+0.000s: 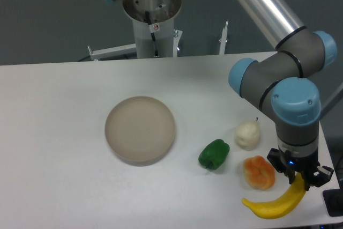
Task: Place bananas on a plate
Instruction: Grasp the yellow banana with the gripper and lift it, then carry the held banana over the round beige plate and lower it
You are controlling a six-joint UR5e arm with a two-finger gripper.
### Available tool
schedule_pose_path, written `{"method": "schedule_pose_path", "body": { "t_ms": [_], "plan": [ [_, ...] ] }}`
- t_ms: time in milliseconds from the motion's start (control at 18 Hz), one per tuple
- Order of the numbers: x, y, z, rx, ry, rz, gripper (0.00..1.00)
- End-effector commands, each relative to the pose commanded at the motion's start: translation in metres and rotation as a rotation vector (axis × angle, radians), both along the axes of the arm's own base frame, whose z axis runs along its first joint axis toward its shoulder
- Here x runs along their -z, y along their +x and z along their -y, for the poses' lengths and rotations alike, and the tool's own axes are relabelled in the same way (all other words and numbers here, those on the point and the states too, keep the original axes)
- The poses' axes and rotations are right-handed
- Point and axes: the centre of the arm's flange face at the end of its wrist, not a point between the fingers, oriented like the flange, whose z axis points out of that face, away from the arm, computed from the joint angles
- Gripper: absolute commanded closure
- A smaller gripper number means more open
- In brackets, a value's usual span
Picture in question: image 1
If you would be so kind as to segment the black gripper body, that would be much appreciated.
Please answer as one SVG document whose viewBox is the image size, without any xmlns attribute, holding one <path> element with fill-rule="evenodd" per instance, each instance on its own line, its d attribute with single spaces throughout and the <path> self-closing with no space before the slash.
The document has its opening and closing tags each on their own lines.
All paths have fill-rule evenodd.
<svg viewBox="0 0 343 229">
<path fill-rule="evenodd" d="M 277 149 L 270 149 L 267 159 L 278 173 L 290 168 L 302 174 L 319 166 L 318 144 L 311 143 L 305 146 L 281 144 Z"/>
</svg>

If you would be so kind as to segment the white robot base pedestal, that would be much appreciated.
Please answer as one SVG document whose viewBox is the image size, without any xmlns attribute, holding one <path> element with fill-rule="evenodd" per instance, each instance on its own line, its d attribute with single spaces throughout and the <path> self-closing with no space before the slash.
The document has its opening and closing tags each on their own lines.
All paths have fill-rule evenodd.
<svg viewBox="0 0 343 229">
<path fill-rule="evenodd" d="M 175 57 L 174 19 L 182 0 L 123 0 L 132 20 L 137 58 Z"/>
</svg>

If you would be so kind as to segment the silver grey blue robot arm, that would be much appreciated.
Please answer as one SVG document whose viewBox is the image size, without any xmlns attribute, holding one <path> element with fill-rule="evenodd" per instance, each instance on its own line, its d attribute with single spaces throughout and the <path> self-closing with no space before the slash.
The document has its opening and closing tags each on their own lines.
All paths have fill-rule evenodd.
<svg viewBox="0 0 343 229">
<path fill-rule="evenodd" d="M 174 18 L 181 0 L 122 0 L 134 22 L 139 58 L 177 56 Z M 304 189 L 321 187 L 333 169 L 318 161 L 319 117 L 322 112 L 317 87 L 308 77 L 331 64 L 337 56 L 334 39 L 323 31 L 311 32 L 283 0 L 238 0 L 262 31 L 275 54 L 262 62 L 237 61 L 229 72 L 231 88 L 276 126 L 278 148 L 267 158 L 289 183 L 296 173 Z"/>
</svg>

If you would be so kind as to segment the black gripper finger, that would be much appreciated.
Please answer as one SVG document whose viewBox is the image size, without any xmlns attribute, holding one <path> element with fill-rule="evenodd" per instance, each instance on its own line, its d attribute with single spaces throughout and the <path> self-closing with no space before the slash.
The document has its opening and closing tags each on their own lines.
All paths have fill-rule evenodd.
<svg viewBox="0 0 343 229">
<path fill-rule="evenodd" d="M 283 169 L 281 173 L 288 179 L 288 183 L 292 184 L 295 180 L 295 171 L 290 168 Z"/>
<path fill-rule="evenodd" d="M 310 187 L 321 187 L 330 182 L 334 170 L 327 166 L 317 166 L 315 169 L 302 172 L 304 189 L 308 191 Z"/>
</svg>

